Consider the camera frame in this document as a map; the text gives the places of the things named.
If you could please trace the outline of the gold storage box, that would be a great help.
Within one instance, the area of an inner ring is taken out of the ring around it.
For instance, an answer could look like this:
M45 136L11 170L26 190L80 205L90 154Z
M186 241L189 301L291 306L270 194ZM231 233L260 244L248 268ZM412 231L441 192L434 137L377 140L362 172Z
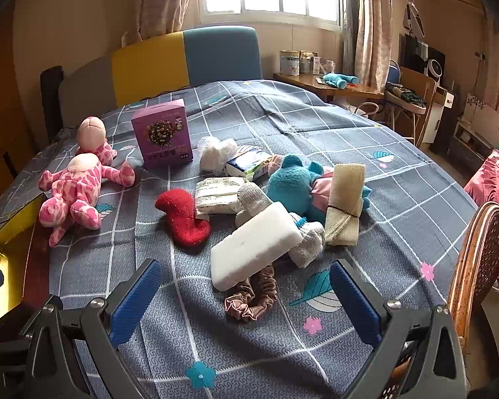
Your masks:
M50 230L38 221L40 195L15 212L0 228L0 319L32 313L49 296Z

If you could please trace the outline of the red plush sock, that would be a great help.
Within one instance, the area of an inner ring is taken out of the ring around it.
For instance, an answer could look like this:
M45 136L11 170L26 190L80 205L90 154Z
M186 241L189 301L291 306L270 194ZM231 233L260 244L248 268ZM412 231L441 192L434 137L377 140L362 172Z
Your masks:
M184 189L163 192L157 197L155 207L165 214L169 231L177 245L193 248L208 239L211 225L195 217L195 199Z

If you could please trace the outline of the brown satin scrunchie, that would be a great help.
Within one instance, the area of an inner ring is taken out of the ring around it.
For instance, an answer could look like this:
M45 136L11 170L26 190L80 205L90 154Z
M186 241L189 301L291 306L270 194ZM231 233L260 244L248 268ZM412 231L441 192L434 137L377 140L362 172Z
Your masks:
M233 287L224 299L224 311L237 321L256 322L277 300L275 269L272 265Z

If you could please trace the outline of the white wet wipes pack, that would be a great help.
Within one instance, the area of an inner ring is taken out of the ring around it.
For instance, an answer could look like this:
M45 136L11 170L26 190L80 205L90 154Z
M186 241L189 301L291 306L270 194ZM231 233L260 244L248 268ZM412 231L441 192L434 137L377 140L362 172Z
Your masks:
M236 214L241 210L239 189L244 178L205 178L195 187L195 217L209 220L211 214Z

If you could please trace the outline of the beige mesh cloth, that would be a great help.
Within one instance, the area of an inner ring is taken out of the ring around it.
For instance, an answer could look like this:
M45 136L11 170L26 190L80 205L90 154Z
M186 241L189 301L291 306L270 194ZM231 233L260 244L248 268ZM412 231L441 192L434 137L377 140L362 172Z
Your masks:
M328 246L356 246L363 208L365 166L337 164L326 209L324 234Z

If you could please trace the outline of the grey white knit glove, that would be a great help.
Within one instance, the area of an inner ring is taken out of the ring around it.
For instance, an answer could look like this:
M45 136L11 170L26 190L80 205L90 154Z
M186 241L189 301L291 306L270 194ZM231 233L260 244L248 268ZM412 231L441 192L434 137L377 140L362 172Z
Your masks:
M243 184L237 192L237 197L241 207L235 217L237 228L272 204L267 195L254 183ZM323 251L324 228L320 222L308 221L295 212L291 212L290 216L301 232L303 240L290 249L288 254L298 268L306 268Z

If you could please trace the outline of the blue plush elephant toy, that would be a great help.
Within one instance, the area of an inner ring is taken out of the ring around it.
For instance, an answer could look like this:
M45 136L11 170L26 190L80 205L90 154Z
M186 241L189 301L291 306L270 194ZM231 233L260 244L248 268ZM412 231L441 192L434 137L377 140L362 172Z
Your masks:
M282 203L289 212L325 225L331 199L346 194L344 188L333 187L335 171L345 172L347 178L354 170L364 172L363 165L355 164L355 167L352 164L324 167L314 161L304 165L293 154L276 156L268 170L267 197L272 202Z

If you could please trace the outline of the white plastic bag bundle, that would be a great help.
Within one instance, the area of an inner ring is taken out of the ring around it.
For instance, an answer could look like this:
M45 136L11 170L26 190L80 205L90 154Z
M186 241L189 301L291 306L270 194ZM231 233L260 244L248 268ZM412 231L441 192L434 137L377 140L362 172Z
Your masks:
M221 141L216 137L206 136L198 141L197 148L200 153L200 169L219 176L224 173L225 164L237 153L238 144L233 139Z

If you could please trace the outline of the blue tissue packet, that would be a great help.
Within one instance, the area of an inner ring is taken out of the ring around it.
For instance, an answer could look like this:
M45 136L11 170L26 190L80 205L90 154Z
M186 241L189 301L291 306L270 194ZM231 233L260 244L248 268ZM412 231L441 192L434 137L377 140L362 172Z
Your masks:
M236 155L225 164L230 177L245 178L252 182L267 174L273 156L259 147L241 146Z

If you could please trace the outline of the wicker chair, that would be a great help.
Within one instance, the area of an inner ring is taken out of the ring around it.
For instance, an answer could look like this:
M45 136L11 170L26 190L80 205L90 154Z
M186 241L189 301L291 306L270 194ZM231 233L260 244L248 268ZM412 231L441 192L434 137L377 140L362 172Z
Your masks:
M453 274L447 305L461 348L470 318L499 276L499 204L489 201L474 213Z

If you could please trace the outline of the pink giraffe plush toy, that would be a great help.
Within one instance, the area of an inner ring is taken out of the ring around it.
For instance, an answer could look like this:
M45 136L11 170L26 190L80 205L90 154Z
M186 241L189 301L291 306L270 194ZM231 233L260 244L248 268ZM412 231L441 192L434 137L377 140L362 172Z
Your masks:
M84 119L76 140L78 150L66 168L55 173L45 170L38 180L39 189L51 193L38 213L41 225L52 230L48 241L51 248L75 224L94 231L101 228L102 218L96 206L104 180L124 188L135 183L135 171L129 162L123 162L118 169L111 166L117 150L110 146L100 118Z

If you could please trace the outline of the wooden wardrobe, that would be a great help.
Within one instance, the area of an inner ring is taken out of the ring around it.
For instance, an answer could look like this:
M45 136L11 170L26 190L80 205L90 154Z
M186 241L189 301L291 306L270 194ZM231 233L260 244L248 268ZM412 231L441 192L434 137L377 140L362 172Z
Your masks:
M38 150L15 73L14 8L15 2L10 1L0 12L0 196Z

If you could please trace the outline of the grey plaid bed sheet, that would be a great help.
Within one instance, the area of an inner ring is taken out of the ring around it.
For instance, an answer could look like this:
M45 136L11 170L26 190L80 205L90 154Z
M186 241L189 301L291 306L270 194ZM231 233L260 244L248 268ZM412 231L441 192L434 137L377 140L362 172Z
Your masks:
M0 197L35 254L0 398L464 398L448 307L476 204L388 127L220 81L64 133Z

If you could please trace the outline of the purple cardboard box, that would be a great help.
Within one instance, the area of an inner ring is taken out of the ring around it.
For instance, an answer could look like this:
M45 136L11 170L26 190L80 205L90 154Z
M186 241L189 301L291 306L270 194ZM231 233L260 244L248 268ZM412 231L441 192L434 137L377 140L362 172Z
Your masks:
M139 109L133 114L131 123L146 169L193 160L183 99Z

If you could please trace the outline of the white stool with shoes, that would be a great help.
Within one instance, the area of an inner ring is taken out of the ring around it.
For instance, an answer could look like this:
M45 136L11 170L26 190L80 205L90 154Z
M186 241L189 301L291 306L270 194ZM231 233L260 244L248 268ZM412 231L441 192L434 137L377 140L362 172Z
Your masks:
M412 133L404 138L417 143L416 128L419 118L426 114L427 103L416 92L403 85L387 82L385 86L385 109L389 114L389 127L395 132L397 130L398 118L404 114L412 121Z

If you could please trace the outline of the wooden desk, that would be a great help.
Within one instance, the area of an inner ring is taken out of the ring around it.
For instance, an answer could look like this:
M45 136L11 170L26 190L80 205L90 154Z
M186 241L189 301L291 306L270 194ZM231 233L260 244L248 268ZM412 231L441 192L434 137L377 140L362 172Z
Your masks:
M345 89L338 89L337 87L320 84L316 80L316 76L312 74L300 74L299 76L282 75L280 73L273 74L273 80L283 82L289 85L301 87L310 91L320 97L324 102L330 103L337 97L347 99L360 99L366 101L380 101L383 100L385 95L376 89L367 85L346 85Z

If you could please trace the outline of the grey yellow blue headboard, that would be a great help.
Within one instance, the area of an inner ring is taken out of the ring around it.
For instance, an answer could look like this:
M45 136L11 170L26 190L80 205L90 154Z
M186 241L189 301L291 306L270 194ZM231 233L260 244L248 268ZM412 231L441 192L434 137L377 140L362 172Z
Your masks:
M181 88L261 78L254 28L206 26L136 42L79 67L59 86L60 111L65 126L76 126Z

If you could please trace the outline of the small white fan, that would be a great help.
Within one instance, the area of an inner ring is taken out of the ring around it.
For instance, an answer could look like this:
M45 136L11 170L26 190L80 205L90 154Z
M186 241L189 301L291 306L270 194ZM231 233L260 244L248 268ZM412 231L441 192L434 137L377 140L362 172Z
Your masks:
M435 59L429 59L425 66L425 74L439 83L442 78L442 66Z

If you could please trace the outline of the blue plush toy on desk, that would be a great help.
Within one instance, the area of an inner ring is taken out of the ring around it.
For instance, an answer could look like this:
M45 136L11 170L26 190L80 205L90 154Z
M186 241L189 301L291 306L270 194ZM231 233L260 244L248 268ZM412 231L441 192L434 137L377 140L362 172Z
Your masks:
M323 76L323 82L338 89L345 89L347 85L357 85L360 80L353 75L330 72Z

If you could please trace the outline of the right beige curtain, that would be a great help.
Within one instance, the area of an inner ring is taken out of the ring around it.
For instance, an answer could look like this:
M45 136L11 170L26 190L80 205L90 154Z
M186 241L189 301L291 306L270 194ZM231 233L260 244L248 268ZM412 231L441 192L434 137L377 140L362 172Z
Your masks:
M342 71L383 91L392 45L391 0L342 0Z

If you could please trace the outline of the beige curtain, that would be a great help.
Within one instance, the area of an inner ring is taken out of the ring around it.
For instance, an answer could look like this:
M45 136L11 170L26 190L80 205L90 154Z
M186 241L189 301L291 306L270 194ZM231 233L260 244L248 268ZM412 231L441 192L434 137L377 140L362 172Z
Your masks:
M127 0L122 48L182 30L190 0Z
M383 91L392 45L391 0L342 0L342 71Z

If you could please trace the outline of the white tin can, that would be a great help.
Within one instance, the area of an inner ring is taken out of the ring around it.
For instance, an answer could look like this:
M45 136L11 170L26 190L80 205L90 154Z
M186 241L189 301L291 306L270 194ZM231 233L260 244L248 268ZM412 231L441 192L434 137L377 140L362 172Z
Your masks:
M279 53L279 73L285 76L298 76L300 73L300 54L295 51Z

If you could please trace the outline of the left beige curtain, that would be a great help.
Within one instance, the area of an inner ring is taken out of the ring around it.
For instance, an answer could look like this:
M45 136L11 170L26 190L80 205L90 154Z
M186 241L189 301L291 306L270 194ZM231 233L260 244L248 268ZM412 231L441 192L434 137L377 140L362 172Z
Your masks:
M182 30L190 0L127 0L122 48Z

